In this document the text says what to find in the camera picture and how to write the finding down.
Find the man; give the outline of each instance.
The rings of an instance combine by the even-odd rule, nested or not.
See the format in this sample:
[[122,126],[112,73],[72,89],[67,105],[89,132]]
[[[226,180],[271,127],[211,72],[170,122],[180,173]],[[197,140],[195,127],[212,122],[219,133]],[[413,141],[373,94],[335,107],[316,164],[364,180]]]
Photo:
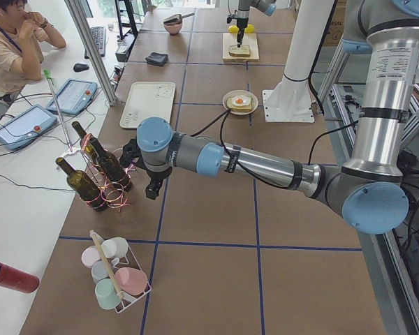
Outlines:
[[27,0],[0,0],[0,91],[16,97],[30,80],[42,78],[38,42],[63,48],[62,35],[37,12],[25,12]]

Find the computer mouse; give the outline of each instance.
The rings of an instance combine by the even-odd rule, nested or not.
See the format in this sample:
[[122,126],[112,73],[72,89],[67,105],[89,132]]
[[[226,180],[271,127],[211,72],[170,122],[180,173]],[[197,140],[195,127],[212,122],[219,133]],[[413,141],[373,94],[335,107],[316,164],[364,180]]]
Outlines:
[[89,68],[90,68],[90,66],[88,64],[76,63],[73,66],[73,71],[75,71],[75,72],[81,72],[81,71],[88,70]]

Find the white tray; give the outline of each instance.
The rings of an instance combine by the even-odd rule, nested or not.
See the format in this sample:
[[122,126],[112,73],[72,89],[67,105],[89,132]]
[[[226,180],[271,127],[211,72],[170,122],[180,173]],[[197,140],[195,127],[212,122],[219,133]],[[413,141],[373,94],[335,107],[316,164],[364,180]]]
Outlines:
[[174,93],[174,82],[134,82],[119,125],[124,129],[136,129],[148,117],[170,122]]

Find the wine bottle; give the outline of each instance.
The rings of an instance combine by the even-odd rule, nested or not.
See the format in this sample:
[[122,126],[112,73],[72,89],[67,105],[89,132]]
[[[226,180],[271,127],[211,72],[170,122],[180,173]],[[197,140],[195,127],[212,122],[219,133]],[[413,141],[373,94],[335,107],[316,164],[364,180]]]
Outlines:
[[101,190],[84,171],[73,169],[62,157],[56,158],[56,164],[67,174],[67,184],[91,208],[96,211],[108,208],[107,202],[101,196]]
[[[78,133],[79,137],[81,138],[81,148],[84,144],[85,136],[87,136],[87,133],[85,132],[84,128],[81,126],[81,124],[77,121],[72,122],[71,126],[75,129],[76,133]],[[94,165],[98,165],[98,162],[96,159],[98,158],[98,154],[96,153],[95,149],[90,145],[90,143],[87,143],[87,145],[84,148],[84,153],[87,155],[88,158],[90,158],[90,161]]]
[[90,137],[89,144],[91,144],[98,154],[96,160],[107,178],[114,183],[121,184],[125,191],[129,191],[133,185],[131,178],[127,175],[126,171],[124,171],[121,164],[119,164],[115,155],[105,150],[101,143],[93,136]]

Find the red water bottle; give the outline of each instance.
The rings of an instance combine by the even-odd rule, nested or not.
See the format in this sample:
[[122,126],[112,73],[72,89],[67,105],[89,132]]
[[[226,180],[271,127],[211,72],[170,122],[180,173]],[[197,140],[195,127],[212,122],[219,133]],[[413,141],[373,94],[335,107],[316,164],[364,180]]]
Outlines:
[[23,293],[31,293],[39,286],[39,278],[0,263],[0,286]]

